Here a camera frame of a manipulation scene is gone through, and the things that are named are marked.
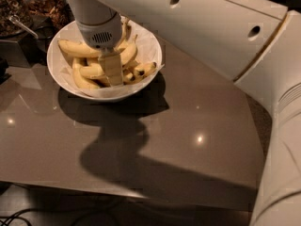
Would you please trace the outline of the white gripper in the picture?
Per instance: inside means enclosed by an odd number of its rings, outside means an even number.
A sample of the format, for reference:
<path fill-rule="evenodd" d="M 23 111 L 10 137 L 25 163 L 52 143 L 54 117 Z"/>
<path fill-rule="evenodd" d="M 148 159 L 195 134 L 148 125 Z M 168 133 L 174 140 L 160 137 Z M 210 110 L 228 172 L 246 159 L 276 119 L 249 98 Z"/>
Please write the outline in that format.
<path fill-rule="evenodd" d="M 121 17 L 118 13 L 102 24 L 83 24 L 77 26 L 84 42 L 91 48 L 102 49 L 98 61 L 111 87 L 123 84 L 122 64 L 119 52 L 113 48 L 122 36 Z"/>

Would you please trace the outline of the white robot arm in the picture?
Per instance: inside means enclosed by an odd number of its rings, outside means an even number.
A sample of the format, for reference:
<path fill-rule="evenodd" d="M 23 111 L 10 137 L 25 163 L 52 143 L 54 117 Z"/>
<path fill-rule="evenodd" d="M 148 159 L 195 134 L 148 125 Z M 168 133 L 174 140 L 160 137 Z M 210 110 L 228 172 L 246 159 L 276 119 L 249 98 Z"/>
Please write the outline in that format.
<path fill-rule="evenodd" d="M 273 120 L 250 226 L 301 226 L 301 14 L 269 0 L 67 0 L 85 40 L 117 15 L 259 102 Z"/>

